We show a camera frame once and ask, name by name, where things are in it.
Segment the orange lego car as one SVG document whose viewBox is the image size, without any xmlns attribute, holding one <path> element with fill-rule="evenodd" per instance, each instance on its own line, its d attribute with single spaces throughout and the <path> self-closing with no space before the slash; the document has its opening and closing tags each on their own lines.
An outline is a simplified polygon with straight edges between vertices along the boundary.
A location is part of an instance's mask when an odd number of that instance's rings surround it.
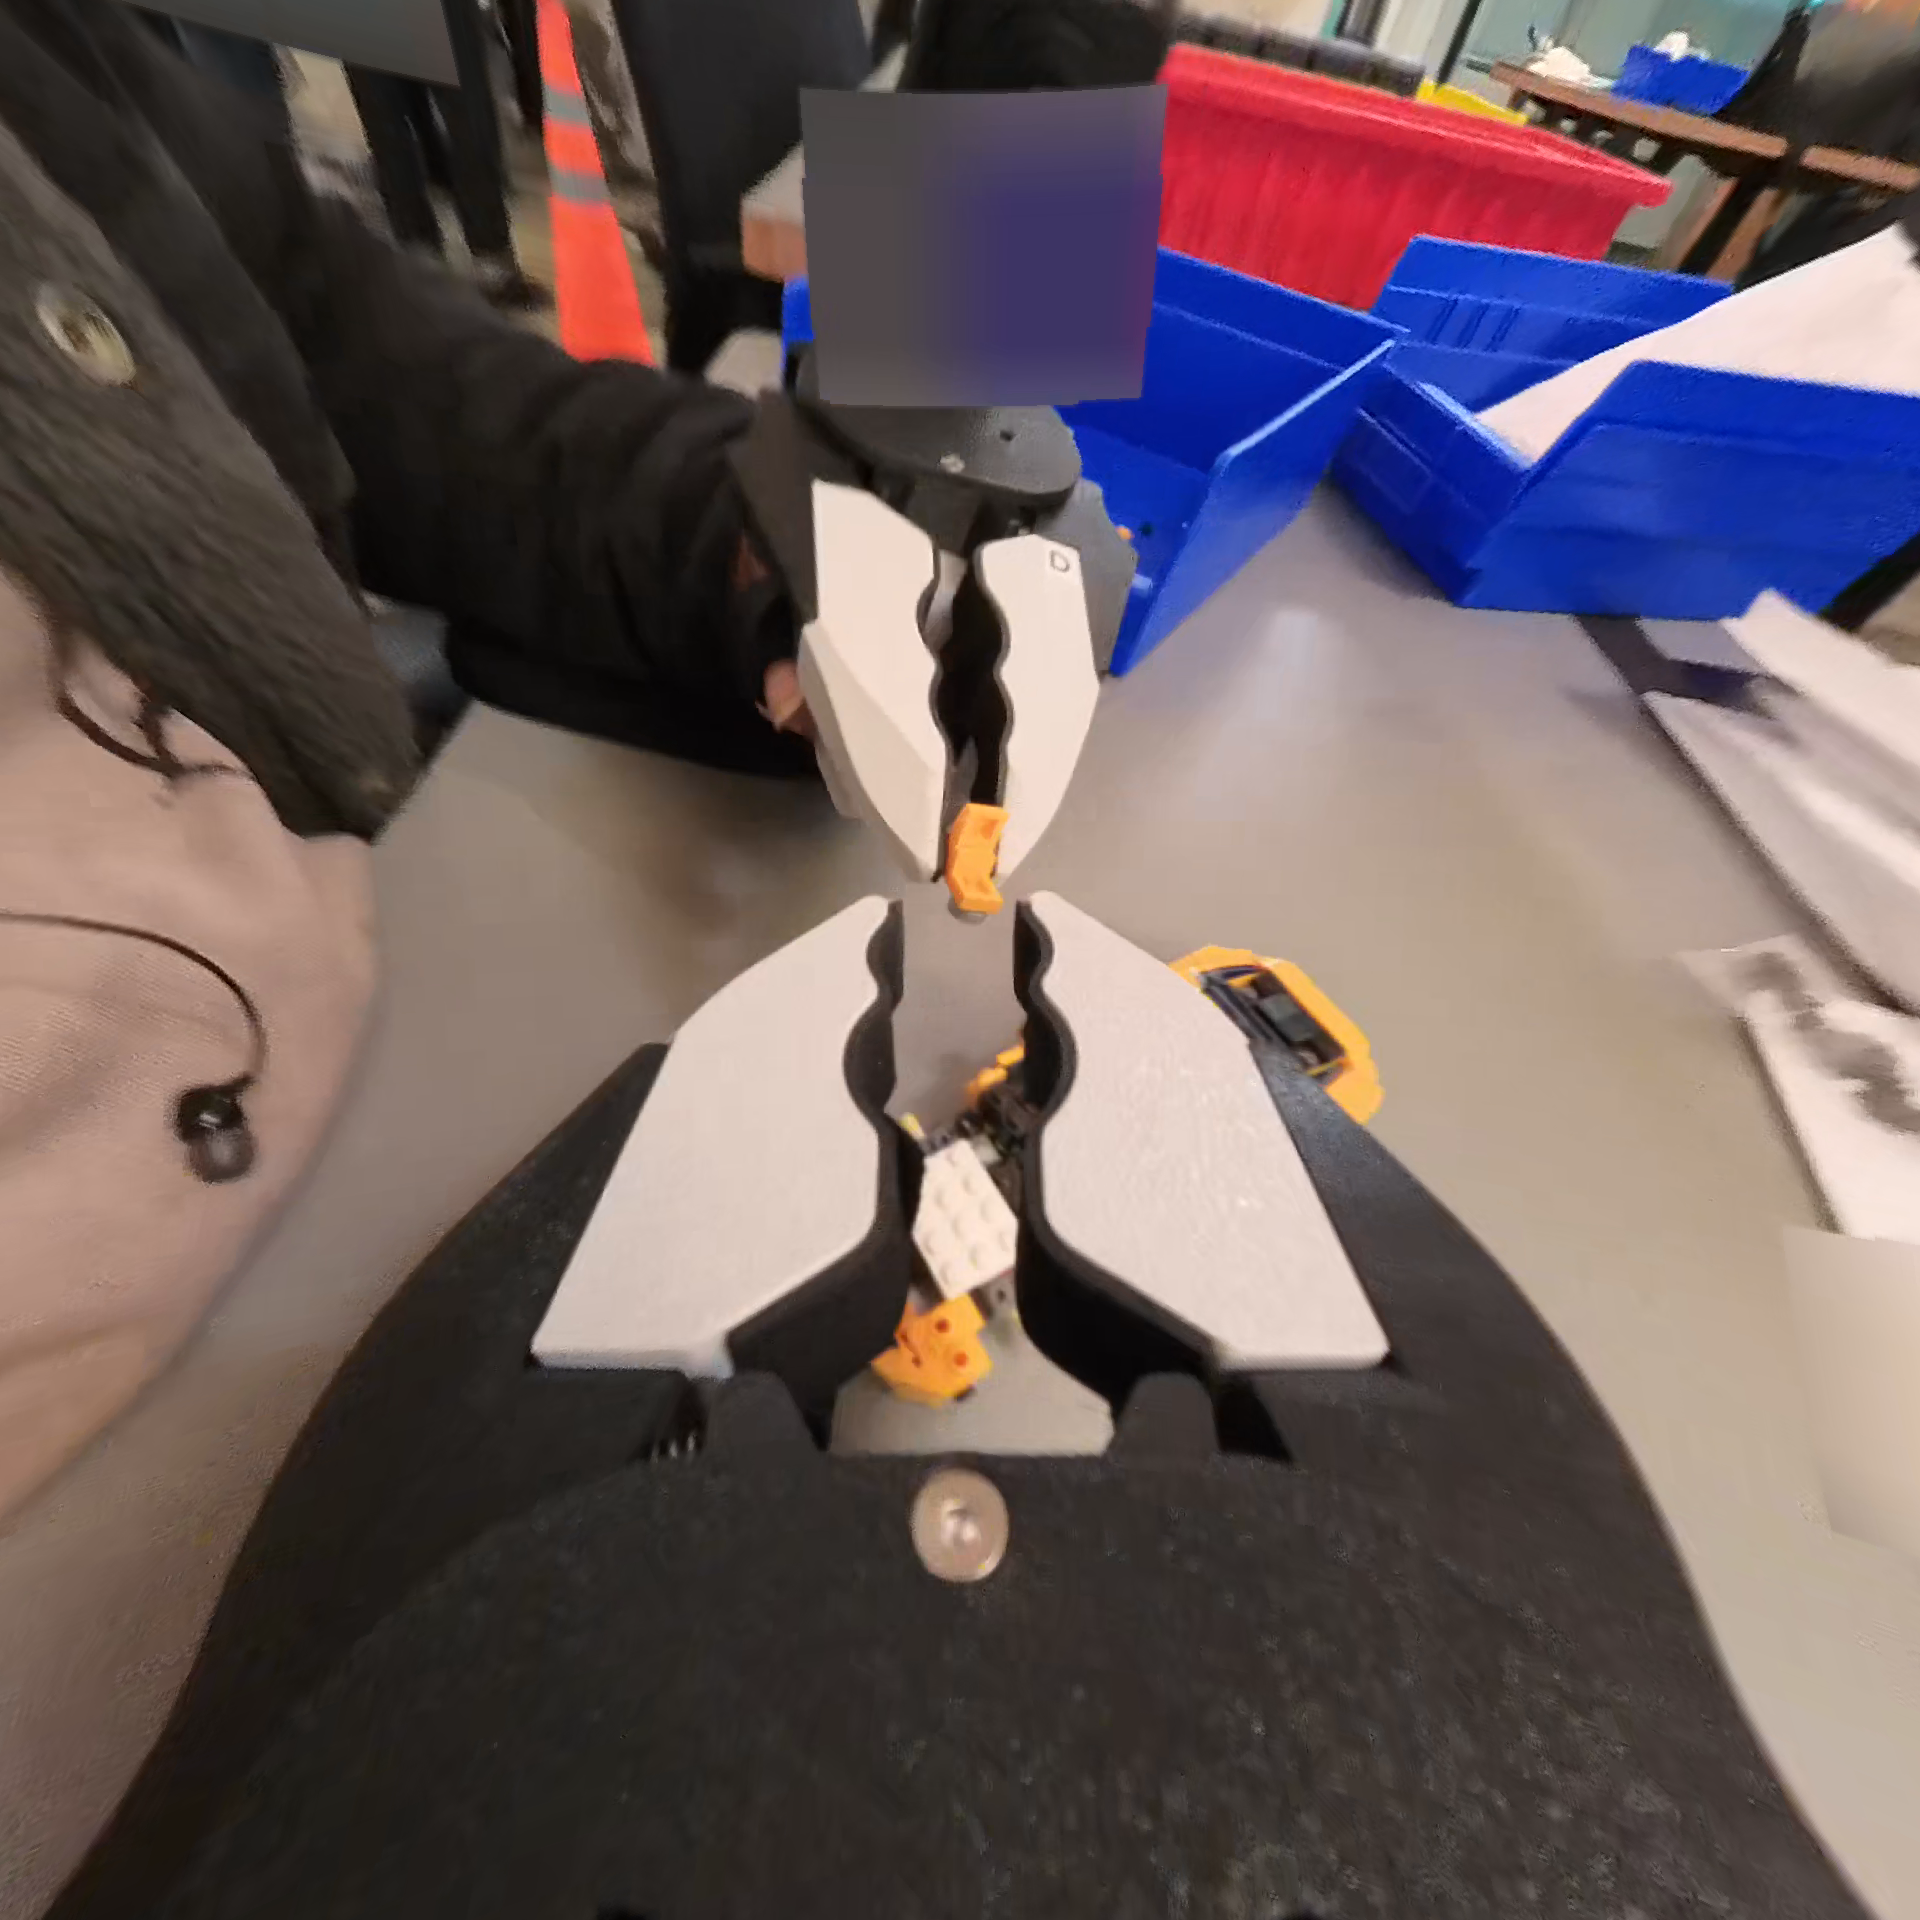
<svg viewBox="0 0 1920 1920">
<path fill-rule="evenodd" d="M 1247 1044 L 1278 1050 L 1329 1106 L 1367 1129 L 1381 1107 L 1381 1070 L 1367 1036 L 1329 992 L 1247 948 L 1195 948 L 1170 968 L 1210 998 Z M 1007 1044 L 966 1085 L 949 1121 L 898 1131 L 922 1153 L 915 1216 L 915 1279 L 870 1380 L 904 1406 L 961 1406 L 994 1380 L 988 1328 L 1017 1328 L 1021 1153 L 1039 1107 L 1025 1097 L 1025 1044 Z"/>
</svg>

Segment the white paper sheet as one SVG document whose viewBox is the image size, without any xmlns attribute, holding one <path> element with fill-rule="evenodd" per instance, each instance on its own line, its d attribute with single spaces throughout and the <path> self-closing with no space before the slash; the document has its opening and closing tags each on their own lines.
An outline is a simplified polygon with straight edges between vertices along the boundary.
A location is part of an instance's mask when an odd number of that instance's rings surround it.
<svg viewBox="0 0 1920 1920">
<path fill-rule="evenodd" d="M 1523 461 L 1538 461 L 1638 362 L 1920 396 L 1916 241 L 1905 229 L 1881 229 L 1678 326 L 1572 362 L 1485 409 L 1478 424 Z"/>
</svg>

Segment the orange traffic cone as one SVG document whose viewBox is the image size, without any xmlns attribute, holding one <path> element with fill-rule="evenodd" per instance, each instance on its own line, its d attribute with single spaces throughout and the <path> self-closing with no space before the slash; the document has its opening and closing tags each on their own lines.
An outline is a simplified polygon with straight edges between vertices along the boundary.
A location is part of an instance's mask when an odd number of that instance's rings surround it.
<svg viewBox="0 0 1920 1920">
<path fill-rule="evenodd" d="M 607 191 L 563 0 L 536 0 L 544 164 L 563 346 L 585 362 L 656 362 L 625 232 Z"/>
</svg>

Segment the red plastic bin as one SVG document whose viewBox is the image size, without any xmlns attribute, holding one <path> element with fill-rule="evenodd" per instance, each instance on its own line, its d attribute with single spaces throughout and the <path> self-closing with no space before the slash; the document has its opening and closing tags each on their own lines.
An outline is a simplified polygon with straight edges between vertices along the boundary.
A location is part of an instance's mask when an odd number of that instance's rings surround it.
<svg viewBox="0 0 1920 1920">
<path fill-rule="evenodd" d="M 1162 62 L 1160 246 L 1367 311 L 1414 235 L 1601 261 L 1670 181 L 1538 125 L 1207 45 Z"/>
</svg>

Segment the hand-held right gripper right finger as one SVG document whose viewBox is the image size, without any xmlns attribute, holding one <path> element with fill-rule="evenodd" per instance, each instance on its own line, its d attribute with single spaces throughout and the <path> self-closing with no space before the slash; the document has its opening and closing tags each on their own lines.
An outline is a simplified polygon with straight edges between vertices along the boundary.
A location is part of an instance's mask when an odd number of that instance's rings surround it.
<svg viewBox="0 0 1920 1920">
<path fill-rule="evenodd" d="M 1207 1369 L 1376 1369 L 1388 1333 L 1247 1036 L 1063 897 L 1029 897 L 1017 933 L 1039 1248 Z"/>
</svg>

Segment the wooden table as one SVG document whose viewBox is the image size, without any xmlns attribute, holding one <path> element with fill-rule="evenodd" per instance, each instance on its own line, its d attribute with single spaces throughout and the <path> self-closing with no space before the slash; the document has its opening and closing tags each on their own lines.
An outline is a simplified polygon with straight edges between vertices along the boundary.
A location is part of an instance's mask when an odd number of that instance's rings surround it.
<svg viewBox="0 0 1920 1920">
<path fill-rule="evenodd" d="M 1511 62 L 1498 62 L 1489 77 L 1505 90 L 1505 108 L 1572 146 L 1643 164 L 1658 181 L 1678 164 L 1698 164 L 1711 177 L 1705 199 L 1670 229 L 1657 251 L 1657 270 L 1672 276 L 1734 285 L 1792 199 L 1859 191 L 1867 206 L 1886 206 L 1912 196 L 1920 181 L 1920 173 L 1895 156 L 1867 156 L 1832 146 L 1796 151 L 1779 134 L 1726 125 L 1698 111 L 1613 102 L 1610 90 L 1545 77 Z"/>
</svg>

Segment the orange lego brick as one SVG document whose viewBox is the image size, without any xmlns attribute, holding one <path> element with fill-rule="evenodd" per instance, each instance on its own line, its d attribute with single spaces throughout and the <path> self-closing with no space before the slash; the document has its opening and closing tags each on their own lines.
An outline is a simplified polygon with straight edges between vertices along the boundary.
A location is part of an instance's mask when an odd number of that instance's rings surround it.
<svg viewBox="0 0 1920 1920">
<path fill-rule="evenodd" d="M 998 803 L 966 803 L 945 825 L 942 883 L 949 912 L 966 925 L 1000 912 L 998 865 L 1007 820 L 1012 815 Z"/>
</svg>

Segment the printed paper sheet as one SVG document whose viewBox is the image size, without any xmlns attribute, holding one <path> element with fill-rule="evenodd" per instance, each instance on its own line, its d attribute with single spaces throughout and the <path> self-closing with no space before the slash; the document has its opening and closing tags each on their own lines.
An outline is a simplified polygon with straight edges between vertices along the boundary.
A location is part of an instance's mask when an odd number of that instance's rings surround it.
<svg viewBox="0 0 1920 1920">
<path fill-rule="evenodd" d="M 1920 1022 L 1857 992 L 1808 944 L 1690 949 L 1741 1027 L 1837 1233 L 1920 1243 Z"/>
</svg>

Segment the person's left forearm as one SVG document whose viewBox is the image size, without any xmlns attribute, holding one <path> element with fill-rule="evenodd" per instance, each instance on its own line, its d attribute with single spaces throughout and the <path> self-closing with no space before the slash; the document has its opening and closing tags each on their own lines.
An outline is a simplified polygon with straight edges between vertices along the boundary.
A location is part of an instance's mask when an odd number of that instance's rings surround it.
<svg viewBox="0 0 1920 1920">
<path fill-rule="evenodd" d="M 332 196 L 293 214 L 275 302 L 352 472 L 360 585 L 447 615 L 478 707 L 817 785 L 766 700 L 797 622 L 736 493 L 753 399 L 578 362 Z"/>
</svg>

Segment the blue plastic bin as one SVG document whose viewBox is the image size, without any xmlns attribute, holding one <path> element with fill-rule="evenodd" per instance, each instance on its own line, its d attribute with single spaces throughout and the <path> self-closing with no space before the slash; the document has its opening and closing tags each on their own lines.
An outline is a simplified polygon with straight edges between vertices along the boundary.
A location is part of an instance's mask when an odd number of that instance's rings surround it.
<svg viewBox="0 0 1920 1920">
<path fill-rule="evenodd" d="M 1406 381 L 1478 411 L 1726 295 L 1718 280 L 1414 235 L 1367 316 L 1406 334 Z"/>
<path fill-rule="evenodd" d="M 1523 461 L 1388 371 L 1329 481 L 1475 614 L 1718 622 L 1827 607 L 1920 525 L 1920 399 L 1631 362 Z"/>
<path fill-rule="evenodd" d="M 1119 302 L 1017 302 L 988 280 L 961 316 L 847 321 L 825 288 L 784 288 L 778 396 L 857 409 L 1058 409 L 1083 479 L 1136 553 L 1115 671 L 1130 671 L 1226 588 L 1329 468 L 1388 371 L 1392 328 L 1355 311 L 1160 251 Z M 945 687 L 984 687 L 972 556 L 945 556 Z"/>
</svg>

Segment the small blue box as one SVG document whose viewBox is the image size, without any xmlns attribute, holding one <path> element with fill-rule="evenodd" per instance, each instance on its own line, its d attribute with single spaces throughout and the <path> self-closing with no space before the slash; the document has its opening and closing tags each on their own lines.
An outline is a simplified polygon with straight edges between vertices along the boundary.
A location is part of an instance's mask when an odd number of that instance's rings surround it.
<svg viewBox="0 0 1920 1920">
<path fill-rule="evenodd" d="M 1748 66 L 1711 62 L 1701 52 L 1667 52 L 1631 40 L 1610 82 L 1613 102 L 1670 108 L 1690 117 L 1718 117 L 1742 90 Z"/>
</svg>

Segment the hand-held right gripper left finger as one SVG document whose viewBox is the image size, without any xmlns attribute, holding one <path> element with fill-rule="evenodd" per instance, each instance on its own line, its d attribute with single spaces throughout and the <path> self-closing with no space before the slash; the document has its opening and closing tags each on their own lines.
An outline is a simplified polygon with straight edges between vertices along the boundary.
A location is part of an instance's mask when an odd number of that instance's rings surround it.
<svg viewBox="0 0 1920 1920">
<path fill-rule="evenodd" d="M 719 990 L 659 1060 L 529 1360 L 554 1371 L 857 1380 L 915 1279 L 891 1117 L 898 901 L 854 901 Z"/>
</svg>

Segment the pink top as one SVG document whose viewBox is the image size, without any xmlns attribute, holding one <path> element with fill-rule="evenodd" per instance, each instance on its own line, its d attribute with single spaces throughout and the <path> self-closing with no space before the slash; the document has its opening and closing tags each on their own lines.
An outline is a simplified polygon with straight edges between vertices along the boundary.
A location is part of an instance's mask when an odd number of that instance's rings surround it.
<svg viewBox="0 0 1920 1920">
<path fill-rule="evenodd" d="M 376 984 L 372 850 L 282 832 L 193 726 L 0 598 L 0 1508 L 200 1333 L 317 1160 Z"/>
</svg>

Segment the lego instruction booklet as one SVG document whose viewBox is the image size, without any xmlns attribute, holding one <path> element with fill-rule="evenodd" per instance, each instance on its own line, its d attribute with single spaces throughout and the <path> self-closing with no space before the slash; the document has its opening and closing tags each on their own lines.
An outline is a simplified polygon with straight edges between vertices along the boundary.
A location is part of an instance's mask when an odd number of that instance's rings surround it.
<svg viewBox="0 0 1920 1920">
<path fill-rule="evenodd" d="M 1761 588 L 1721 622 L 1576 615 L 1672 757 L 1895 1010 L 1920 1010 L 1916 635 L 1844 635 Z"/>
</svg>

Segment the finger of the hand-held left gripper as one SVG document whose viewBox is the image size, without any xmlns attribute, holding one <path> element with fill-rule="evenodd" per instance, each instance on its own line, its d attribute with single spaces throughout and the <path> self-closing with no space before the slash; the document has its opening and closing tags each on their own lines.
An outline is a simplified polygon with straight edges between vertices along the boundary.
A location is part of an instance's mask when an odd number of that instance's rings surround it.
<svg viewBox="0 0 1920 1920">
<path fill-rule="evenodd" d="M 922 635 L 942 553 L 877 493 L 817 479 L 810 563 L 817 614 L 804 628 L 797 687 L 832 803 L 867 825 L 904 875 L 942 883 L 949 742 Z"/>
<path fill-rule="evenodd" d="M 1012 888 L 1066 799 L 1098 700 L 1088 596 L 1082 553 L 1039 534 L 984 542 L 969 588 L 988 651 L 972 803 L 1000 813 L 998 888 Z"/>
</svg>

